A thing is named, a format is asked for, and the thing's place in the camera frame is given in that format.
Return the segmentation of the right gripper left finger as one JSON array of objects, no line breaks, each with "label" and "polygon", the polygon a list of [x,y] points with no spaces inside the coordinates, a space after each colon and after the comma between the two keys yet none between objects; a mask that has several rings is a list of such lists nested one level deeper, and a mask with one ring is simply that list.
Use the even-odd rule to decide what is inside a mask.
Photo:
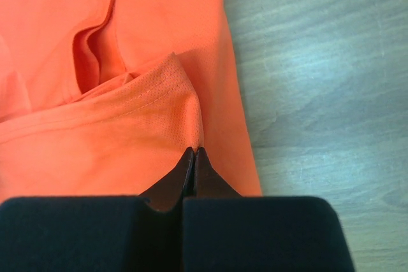
[{"label": "right gripper left finger", "polygon": [[14,197],[1,205],[2,271],[179,271],[194,152],[139,196]]}]

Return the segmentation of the orange t-shirt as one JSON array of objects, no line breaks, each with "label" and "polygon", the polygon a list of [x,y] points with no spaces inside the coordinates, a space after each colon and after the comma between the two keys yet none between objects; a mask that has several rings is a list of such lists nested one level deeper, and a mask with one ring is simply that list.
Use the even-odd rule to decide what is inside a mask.
[{"label": "orange t-shirt", "polygon": [[140,194],[203,147],[261,187],[224,0],[1,0],[1,199]]}]

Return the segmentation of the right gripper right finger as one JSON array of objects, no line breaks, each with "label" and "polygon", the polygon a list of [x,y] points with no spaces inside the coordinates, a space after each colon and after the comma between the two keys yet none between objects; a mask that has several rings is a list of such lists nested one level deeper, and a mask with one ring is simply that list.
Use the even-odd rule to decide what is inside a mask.
[{"label": "right gripper right finger", "polygon": [[213,169],[205,149],[184,199],[184,271],[352,271],[342,226],[313,196],[244,197]]}]

